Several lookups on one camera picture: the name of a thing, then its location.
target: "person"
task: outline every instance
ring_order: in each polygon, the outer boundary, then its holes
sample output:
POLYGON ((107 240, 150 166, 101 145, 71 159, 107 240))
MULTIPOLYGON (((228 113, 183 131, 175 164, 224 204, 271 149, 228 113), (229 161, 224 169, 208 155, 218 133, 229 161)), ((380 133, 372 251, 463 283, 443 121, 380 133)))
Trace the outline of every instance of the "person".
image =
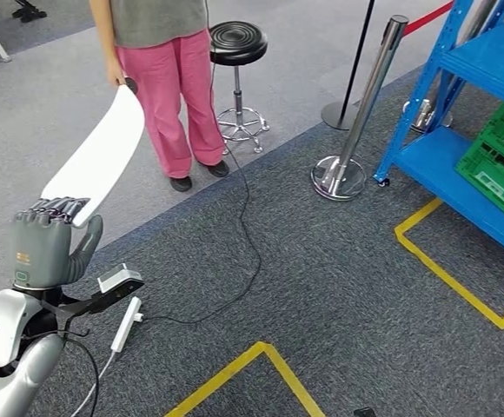
POLYGON ((150 138, 174 189, 192 187, 193 155, 212 175, 228 175, 213 111, 204 0, 89 2, 108 81, 124 84, 126 74, 136 82, 150 138), (181 95, 187 107, 188 141, 178 118, 181 95))

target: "stanchion post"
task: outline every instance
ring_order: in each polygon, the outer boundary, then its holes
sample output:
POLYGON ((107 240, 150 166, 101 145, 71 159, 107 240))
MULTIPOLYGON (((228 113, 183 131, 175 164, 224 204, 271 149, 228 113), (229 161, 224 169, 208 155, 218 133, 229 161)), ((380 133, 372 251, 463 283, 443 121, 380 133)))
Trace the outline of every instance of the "stanchion post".
MULTIPOLYGON (((496 7, 497 0, 483 0, 472 20, 466 28, 465 34, 459 41, 459 44, 463 44, 478 36, 486 21, 489 17, 491 12, 496 7)), ((456 80, 454 76, 449 76, 446 79, 446 85, 451 86, 456 80)), ((427 98, 422 101, 420 109, 416 114, 411 129, 419 133, 424 133, 431 123, 437 100, 437 91, 439 86, 434 86, 431 89, 427 98)), ((403 107, 403 112, 406 109, 409 102, 405 103, 403 107)), ((449 127, 452 123, 452 115, 451 113, 446 114, 443 121, 443 125, 449 127)))
POLYGON ((372 113, 407 23, 408 19, 404 16, 394 15, 387 24, 358 114, 341 153, 339 156, 323 158, 312 169, 311 179, 318 194, 329 200, 345 201, 363 190, 366 173, 360 164, 353 160, 352 155, 372 113))
POLYGON ((370 0, 368 4, 366 16, 364 18, 364 24, 362 27, 360 39, 358 41, 357 55, 354 57, 354 63, 352 65, 352 71, 351 72, 351 78, 348 80, 345 101, 343 103, 329 103, 322 109, 322 120, 328 126, 331 126, 334 129, 349 130, 354 122, 357 108, 356 106, 349 105, 348 101, 351 99, 352 86, 354 84, 354 77, 357 76, 357 70, 358 69, 358 64, 360 62, 360 56, 364 47, 364 41, 366 39, 368 26, 369 26, 375 2, 375 0, 370 0))

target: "black stanchion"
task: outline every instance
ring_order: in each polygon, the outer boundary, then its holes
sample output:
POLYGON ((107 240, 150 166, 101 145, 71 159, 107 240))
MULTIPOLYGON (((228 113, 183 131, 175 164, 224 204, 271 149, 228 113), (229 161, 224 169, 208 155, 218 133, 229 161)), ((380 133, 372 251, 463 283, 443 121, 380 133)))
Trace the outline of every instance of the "black stanchion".
POLYGON ((330 103, 322 110, 322 120, 327 125, 334 129, 350 130, 352 124, 354 123, 354 119, 357 117, 357 113, 358 113, 358 108, 357 106, 349 105, 348 100, 351 99, 352 86, 354 84, 354 77, 357 75, 358 63, 360 62, 362 49, 364 47, 364 41, 366 38, 368 26, 370 24, 372 11, 373 10, 375 2, 375 0, 370 0, 369 4, 368 4, 368 10, 366 11, 366 16, 364 18, 364 24, 362 27, 360 40, 358 42, 358 48, 357 48, 357 56, 354 57, 354 63, 352 65, 352 71, 351 72, 351 78, 348 80, 348 86, 347 87, 347 94, 345 96, 345 101, 343 103, 330 103))

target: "blue shelf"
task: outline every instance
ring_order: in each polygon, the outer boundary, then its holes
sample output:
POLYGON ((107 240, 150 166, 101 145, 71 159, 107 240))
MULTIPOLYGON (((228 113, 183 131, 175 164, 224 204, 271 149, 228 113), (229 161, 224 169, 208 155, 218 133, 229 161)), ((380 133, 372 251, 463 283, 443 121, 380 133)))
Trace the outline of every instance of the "blue shelf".
POLYGON ((504 246, 504 213, 455 170, 471 144, 441 127, 406 146, 394 163, 504 246))
POLYGON ((504 101, 504 23, 443 54, 440 66, 504 101))

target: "pink pants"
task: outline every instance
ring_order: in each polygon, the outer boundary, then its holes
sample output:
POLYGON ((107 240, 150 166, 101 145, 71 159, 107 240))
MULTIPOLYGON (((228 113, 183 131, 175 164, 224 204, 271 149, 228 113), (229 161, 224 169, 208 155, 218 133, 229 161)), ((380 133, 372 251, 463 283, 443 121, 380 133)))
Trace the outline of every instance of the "pink pants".
POLYGON ((146 125, 163 171, 187 176, 192 154, 206 165, 222 158, 224 142, 213 112, 209 34, 175 39, 153 48, 117 48, 126 74, 138 84, 146 125), (178 119, 181 94, 188 113, 188 141, 178 119))

